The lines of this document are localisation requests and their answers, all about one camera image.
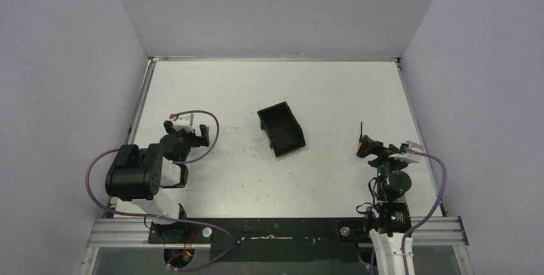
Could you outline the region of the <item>orange handled screwdriver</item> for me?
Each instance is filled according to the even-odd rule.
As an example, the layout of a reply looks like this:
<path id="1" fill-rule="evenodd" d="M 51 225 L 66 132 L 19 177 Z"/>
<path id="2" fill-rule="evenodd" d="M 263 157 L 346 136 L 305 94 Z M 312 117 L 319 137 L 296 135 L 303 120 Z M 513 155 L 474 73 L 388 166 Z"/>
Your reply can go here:
<path id="1" fill-rule="evenodd" d="M 367 135 L 363 134 L 363 122 L 360 124 L 360 135 L 359 135 L 359 144 L 357 148 L 356 155 L 359 158 L 367 157 L 367 149 L 369 144 L 369 138 Z"/>

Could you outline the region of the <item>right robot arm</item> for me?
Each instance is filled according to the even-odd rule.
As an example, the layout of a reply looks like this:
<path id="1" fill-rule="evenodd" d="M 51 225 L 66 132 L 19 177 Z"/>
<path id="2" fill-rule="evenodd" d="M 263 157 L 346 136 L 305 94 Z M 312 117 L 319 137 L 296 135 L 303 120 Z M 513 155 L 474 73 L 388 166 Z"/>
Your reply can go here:
<path id="1" fill-rule="evenodd" d="M 412 262 L 411 216 L 405 198 L 412 180 L 404 169 L 415 160 L 406 153 L 407 144 L 385 146 L 361 134 L 357 157 L 375 155 L 368 165 L 377 174 L 368 183 L 372 202 L 364 212 L 363 237 L 372 242 L 379 274 L 414 274 Z"/>

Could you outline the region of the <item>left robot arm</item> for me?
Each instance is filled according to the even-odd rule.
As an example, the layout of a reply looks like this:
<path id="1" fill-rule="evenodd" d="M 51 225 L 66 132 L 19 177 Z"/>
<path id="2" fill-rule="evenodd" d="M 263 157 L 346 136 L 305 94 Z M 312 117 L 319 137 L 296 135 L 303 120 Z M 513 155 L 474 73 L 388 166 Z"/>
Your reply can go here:
<path id="1" fill-rule="evenodd" d="M 106 174 L 108 195 L 138 206 L 151 217 L 148 241 L 181 244 L 189 241 L 194 225 L 186 222 L 183 206 L 166 194 L 168 188 L 183 188 L 189 178 L 184 162 L 191 149 L 210 145 L 209 128 L 201 124 L 197 134 L 192 121 L 165 121 L 166 135 L 141 149 L 136 144 L 119 148 Z"/>

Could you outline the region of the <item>black plastic bin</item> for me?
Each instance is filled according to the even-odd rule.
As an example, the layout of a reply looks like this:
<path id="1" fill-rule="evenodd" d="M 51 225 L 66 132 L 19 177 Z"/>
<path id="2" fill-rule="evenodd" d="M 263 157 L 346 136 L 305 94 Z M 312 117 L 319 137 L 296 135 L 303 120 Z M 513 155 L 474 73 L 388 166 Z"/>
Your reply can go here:
<path id="1" fill-rule="evenodd" d="M 285 101 L 263 108 L 257 115 L 277 158 L 306 146 L 302 127 Z"/>

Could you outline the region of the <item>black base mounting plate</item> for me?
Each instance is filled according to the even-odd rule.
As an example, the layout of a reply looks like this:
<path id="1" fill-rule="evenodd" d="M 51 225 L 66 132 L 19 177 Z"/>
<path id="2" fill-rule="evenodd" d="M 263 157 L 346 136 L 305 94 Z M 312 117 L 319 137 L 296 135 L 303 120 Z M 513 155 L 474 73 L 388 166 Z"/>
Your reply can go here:
<path id="1" fill-rule="evenodd" d="M 164 245 L 164 260 L 186 267 L 201 258 L 219 262 L 368 261 L 370 231 L 392 236 L 367 216 L 341 218 L 218 218 L 151 224 L 148 243 Z"/>

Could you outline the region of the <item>aluminium front rail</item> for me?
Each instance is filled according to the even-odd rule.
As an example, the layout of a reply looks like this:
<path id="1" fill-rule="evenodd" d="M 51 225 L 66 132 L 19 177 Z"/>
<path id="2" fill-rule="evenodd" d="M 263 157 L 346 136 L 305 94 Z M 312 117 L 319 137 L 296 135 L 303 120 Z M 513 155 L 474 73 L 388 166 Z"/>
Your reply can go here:
<path id="1" fill-rule="evenodd" d="M 313 244 L 341 240 L 337 219 L 220 219 L 218 226 L 226 229 L 240 244 L 244 240 L 309 240 Z M 412 232 L 414 246 L 467 246 L 463 222 L 459 217 L 431 217 Z M 88 247 L 157 247 L 181 249 L 183 242 L 159 241 L 152 237 L 142 219 L 118 218 L 96 220 Z"/>

